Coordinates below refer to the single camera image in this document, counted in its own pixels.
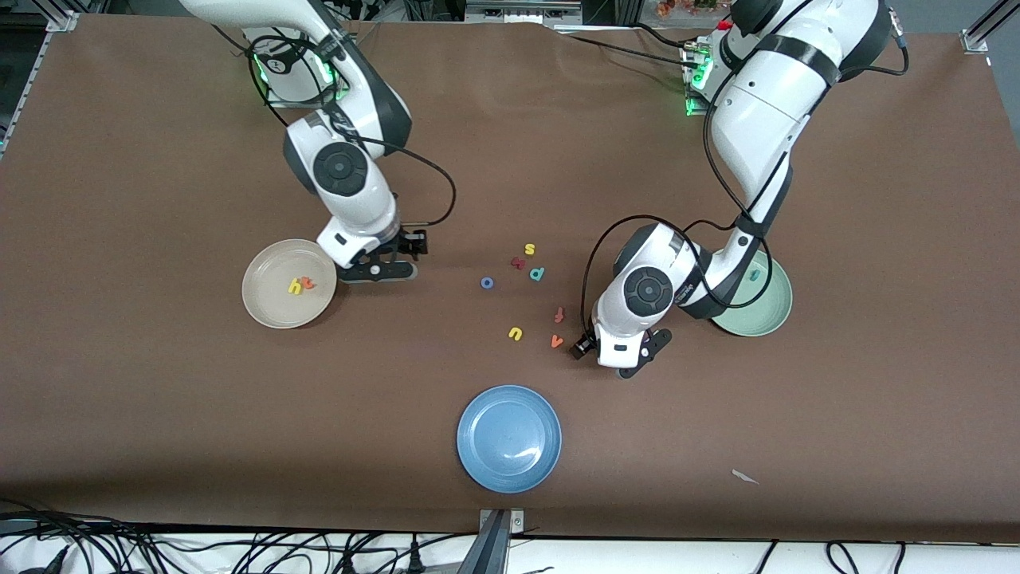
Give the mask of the aluminium frame post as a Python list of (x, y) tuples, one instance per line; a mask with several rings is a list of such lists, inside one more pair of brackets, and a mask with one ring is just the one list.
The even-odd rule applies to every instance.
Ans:
[(987, 53), (988, 40), (1018, 14), (1020, 14), (1020, 0), (994, 0), (994, 4), (972, 25), (962, 29), (959, 33), (965, 53)]

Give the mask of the beige brown plate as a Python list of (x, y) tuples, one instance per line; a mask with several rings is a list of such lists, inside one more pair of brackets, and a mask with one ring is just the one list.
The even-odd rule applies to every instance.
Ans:
[[(310, 277), (316, 286), (298, 297), (288, 293), (294, 277)], [(271, 329), (295, 329), (317, 319), (332, 304), (336, 266), (320, 245), (287, 239), (260, 251), (245, 270), (241, 299), (256, 322)]]

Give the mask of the pale green plate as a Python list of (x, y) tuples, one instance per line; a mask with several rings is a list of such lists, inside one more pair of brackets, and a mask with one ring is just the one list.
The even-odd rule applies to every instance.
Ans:
[[(760, 269), (758, 280), (751, 282), (749, 273)], [(712, 322), (722, 330), (743, 337), (758, 337), (779, 330), (790, 315), (793, 284), (786, 271), (764, 251), (751, 259), (737, 283), (730, 304), (737, 309), (726, 309)]]

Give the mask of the orange flower decoration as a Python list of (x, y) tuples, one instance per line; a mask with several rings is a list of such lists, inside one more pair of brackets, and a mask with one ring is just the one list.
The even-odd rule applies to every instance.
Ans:
[(728, 0), (657, 0), (655, 14), (660, 19), (670, 18), (674, 12), (683, 18), (700, 18), (724, 14), (729, 7)]

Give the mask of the brown paper table cover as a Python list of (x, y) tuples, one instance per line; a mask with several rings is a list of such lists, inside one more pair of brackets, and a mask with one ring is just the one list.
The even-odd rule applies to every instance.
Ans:
[[(533, 23), (373, 29), (457, 206), (414, 280), (273, 330), (245, 268), (328, 212), (244, 63), (197, 19), (83, 16), (0, 160), (0, 497), (189, 525), (466, 532), (517, 506), (541, 537), (1020, 541), (1020, 148), (990, 66), (908, 43), (907, 76), (836, 87), (794, 147), (768, 238), (787, 322), (740, 338), (671, 309), (622, 380), (568, 351), (598, 236), (736, 214), (665, 65)], [(500, 385), (562, 427), (526, 493), (457, 454)]]

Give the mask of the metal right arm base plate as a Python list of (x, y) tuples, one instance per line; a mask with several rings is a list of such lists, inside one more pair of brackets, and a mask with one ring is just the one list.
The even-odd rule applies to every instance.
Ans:
[(274, 108), (321, 108), (349, 91), (347, 82), (309, 48), (270, 40), (256, 55)]

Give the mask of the blue plate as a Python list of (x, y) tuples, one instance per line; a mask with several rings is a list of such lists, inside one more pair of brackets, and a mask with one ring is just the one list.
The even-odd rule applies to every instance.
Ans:
[(500, 494), (526, 493), (556, 468), (563, 446), (559, 417), (538, 392), (500, 385), (471, 399), (457, 426), (467, 475)]

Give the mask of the grey metal box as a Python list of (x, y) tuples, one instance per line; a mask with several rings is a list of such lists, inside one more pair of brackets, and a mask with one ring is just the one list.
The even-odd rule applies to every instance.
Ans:
[(580, 0), (464, 0), (466, 23), (539, 23), (542, 27), (581, 27)]

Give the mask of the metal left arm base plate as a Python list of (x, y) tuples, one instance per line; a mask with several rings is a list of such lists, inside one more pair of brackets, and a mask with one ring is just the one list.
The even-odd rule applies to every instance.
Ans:
[(681, 62), (685, 65), (685, 110), (688, 116), (703, 116), (709, 108), (714, 94), (712, 81), (717, 80), (715, 49), (710, 37), (696, 37), (685, 41), (679, 49)]

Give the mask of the aluminium frame rail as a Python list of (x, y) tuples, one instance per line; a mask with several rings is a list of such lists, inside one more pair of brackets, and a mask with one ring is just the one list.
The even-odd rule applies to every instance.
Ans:
[(0, 0), (0, 159), (53, 36), (76, 27), (79, 5), (69, 0)]

